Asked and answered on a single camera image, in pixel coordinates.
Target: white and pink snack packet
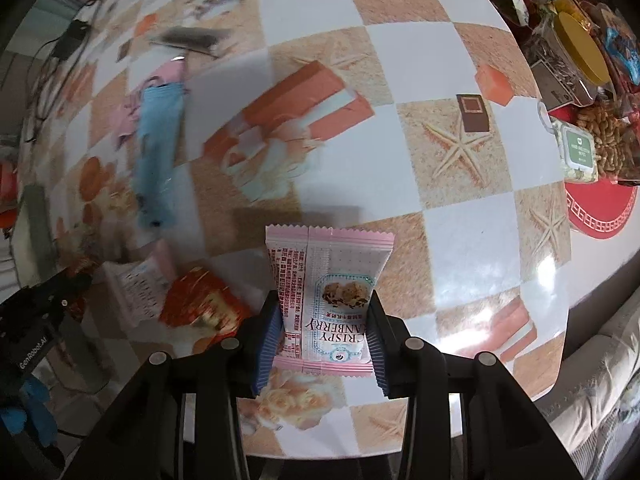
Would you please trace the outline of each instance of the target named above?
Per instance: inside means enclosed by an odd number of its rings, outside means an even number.
[[[367,310],[394,235],[271,225],[266,245],[284,321],[282,350],[273,365],[313,374],[371,375]]]

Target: black power adapter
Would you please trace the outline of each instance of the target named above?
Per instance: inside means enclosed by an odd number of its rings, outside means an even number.
[[[60,61],[69,59],[80,45],[82,45],[90,29],[91,27],[87,22],[73,20],[69,23],[69,26],[56,43],[56,46],[53,47],[51,57],[55,57]]]

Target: pink packet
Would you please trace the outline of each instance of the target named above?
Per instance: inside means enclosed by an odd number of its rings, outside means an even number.
[[[138,129],[140,120],[140,102],[142,92],[152,86],[178,83],[184,79],[184,56],[176,56],[153,72],[136,89],[124,98],[124,101],[111,114],[111,127],[116,135],[116,147],[119,148],[127,137]]]
[[[284,320],[274,365],[314,374],[371,374],[367,309],[394,235],[271,225],[266,245]]]

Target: blue plastic wrapper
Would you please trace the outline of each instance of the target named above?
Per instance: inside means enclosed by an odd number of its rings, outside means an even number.
[[[183,110],[182,83],[143,92],[137,132],[140,155],[133,179],[142,227],[169,227],[175,222],[171,179]]]
[[[636,44],[615,28],[607,29],[605,49],[614,62],[629,75],[634,85],[640,84],[640,56]]]

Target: red circular mat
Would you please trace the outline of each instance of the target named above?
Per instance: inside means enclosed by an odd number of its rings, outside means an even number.
[[[567,105],[549,115],[571,121],[576,110],[574,106]],[[635,187],[619,186],[606,179],[595,184],[565,183],[564,186],[569,220],[592,238],[615,236],[629,220],[636,203]]]

